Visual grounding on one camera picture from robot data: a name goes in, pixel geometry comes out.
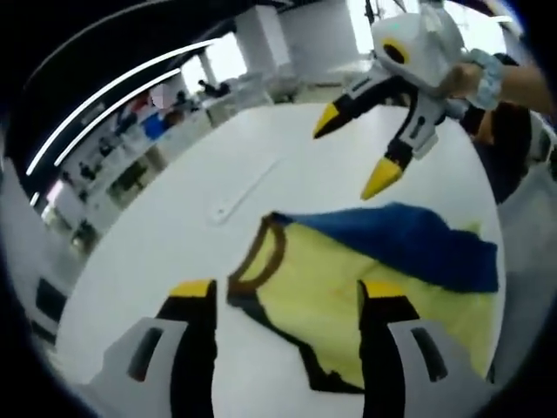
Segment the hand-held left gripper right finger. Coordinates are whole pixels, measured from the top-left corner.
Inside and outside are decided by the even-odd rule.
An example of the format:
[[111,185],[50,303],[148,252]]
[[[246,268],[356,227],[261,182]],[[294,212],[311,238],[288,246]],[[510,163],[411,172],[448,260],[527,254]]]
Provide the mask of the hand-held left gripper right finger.
[[394,284],[359,282],[359,331],[365,417],[476,417],[496,393]]

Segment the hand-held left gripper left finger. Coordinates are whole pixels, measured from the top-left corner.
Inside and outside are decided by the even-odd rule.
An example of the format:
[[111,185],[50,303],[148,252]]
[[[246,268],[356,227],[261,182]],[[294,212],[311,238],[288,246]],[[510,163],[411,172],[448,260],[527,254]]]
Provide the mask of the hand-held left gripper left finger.
[[99,417],[212,417],[217,283],[186,281],[104,352],[84,387]]

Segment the person's right hand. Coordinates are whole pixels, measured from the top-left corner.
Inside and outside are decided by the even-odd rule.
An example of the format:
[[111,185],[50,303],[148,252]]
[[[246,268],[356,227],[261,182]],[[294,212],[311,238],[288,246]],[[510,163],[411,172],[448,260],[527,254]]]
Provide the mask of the person's right hand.
[[450,98],[465,98],[475,95],[482,76],[483,69],[477,64],[457,64],[443,80],[440,91]]

